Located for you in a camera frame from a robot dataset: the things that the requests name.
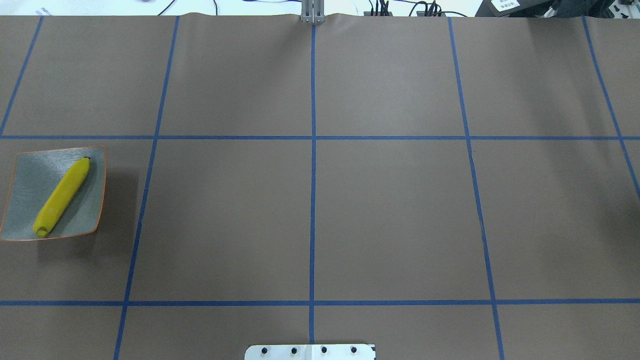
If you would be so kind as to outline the square blue ceramic plate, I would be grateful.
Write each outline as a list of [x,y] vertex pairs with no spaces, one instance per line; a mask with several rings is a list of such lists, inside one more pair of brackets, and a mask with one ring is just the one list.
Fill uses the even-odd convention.
[[[87,171],[77,192],[46,235],[38,235],[37,215],[73,164],[86,160]],[[105,202],[104,146],[18,153],[1,223],[1,239],[9,242],[66,239],[98,229]]]

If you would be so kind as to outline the aluminium frame post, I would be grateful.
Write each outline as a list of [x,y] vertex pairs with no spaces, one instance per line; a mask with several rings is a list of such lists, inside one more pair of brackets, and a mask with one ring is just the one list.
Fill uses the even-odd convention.
[[320,25],[325,22],[324,0],[300,0],[300,3],[302,23]]

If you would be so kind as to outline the yellow banana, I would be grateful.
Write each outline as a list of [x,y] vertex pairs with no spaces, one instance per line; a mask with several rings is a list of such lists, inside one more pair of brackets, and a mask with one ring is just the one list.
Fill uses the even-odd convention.
[[89,175],[90,161],[90,157],[83,156],[73,162],[40,208],[32,226],[34,234],[39,239],[45,238],[58,224]]

